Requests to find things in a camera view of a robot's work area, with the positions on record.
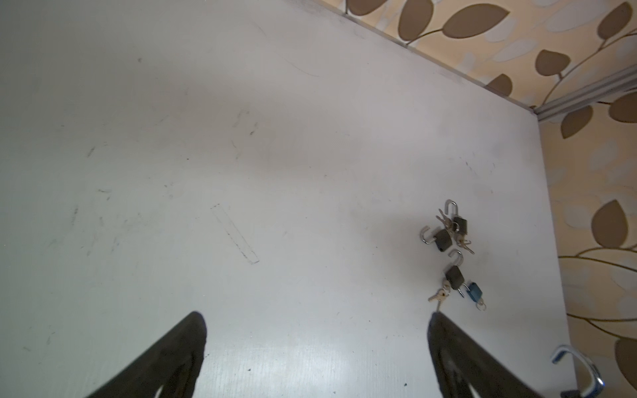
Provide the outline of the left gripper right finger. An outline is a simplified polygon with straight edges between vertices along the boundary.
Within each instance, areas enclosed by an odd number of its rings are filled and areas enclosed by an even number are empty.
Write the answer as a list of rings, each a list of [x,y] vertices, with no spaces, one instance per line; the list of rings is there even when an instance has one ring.
[[[442,396],[539,396],[444,313],[431,315],[427,338]]]

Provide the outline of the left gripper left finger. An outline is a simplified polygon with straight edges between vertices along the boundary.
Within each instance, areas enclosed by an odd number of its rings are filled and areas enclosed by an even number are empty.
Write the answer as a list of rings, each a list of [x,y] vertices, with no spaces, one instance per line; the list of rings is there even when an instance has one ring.
[[[91,396],[191,397],[206,341],[204,317],[193,311]]]

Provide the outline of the small key bunch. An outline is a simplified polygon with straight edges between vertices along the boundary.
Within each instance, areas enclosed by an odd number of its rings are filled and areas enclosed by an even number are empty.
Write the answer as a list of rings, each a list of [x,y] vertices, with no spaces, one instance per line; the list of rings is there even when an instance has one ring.
[[[436,304],[436,312],[441,311],[441,306],[446,301],[446,299],[451,294],[451,284],[448,280],[443,280],[441,284],[441,288],[436,291],[430,298],[428,298],[429,303]]]

